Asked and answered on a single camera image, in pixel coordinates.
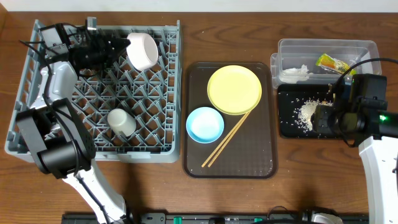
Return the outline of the pink white bowl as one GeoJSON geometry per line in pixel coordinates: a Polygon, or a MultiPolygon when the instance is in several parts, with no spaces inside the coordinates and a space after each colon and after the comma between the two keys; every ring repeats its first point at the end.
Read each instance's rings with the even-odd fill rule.
{"type": "Polygon", "coordinates": [[[127,40],[130,41],[130,44],[126,48],[126,52],[134,68],[143,71],[157,63],[159,56],[157,44],[149,34],[130,33],[127,40]]]}

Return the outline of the yellow green snack wrapper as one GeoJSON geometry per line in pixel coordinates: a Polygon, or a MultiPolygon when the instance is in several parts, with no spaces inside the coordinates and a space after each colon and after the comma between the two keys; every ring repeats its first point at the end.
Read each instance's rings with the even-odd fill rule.
{"type": "Polygon", "coordinates": [[[327,54],[322,54],[317,59],[315,65],[325,70],[339,73],[341,75],[350,68],[350,66],[346,62],[333,58],[327,54]]]}

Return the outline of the white plastic cup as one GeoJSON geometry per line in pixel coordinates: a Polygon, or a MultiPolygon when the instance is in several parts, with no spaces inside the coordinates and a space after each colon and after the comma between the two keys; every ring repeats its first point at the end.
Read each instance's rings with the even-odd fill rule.
{"type": "Polygon", "coordinates": [[[109,127],[118,136],[131,136],[136,128],[136,120],[126,111],[122,109],[113,109],[107,116],[109,127]]]}

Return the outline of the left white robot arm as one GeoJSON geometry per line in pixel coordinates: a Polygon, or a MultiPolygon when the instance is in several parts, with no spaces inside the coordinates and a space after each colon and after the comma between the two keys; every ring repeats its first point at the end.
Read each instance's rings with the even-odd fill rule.
{"type": "Polygon", "coordinates": [[[23,42],[39,60],[35,100],[16,114],[15,124],[34,163],[73,187],[98,223],[133,223],[124,197],[101,173],[92,135],[72,105],[82,71],[109,67],[130,41],[79,27],[73,40],[61,24],[41,29],[40,41],[23,42]]]}

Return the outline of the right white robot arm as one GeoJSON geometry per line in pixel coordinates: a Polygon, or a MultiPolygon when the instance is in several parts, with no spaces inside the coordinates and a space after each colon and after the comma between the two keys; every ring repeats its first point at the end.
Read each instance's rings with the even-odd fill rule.
{"type": "Polygon", "coordinates": [[[313,130],[332,134],[358,149],[368,192],[369,222],[397,223],[397,114],[379,96],[337,99],[318,105],[313,130]]]}

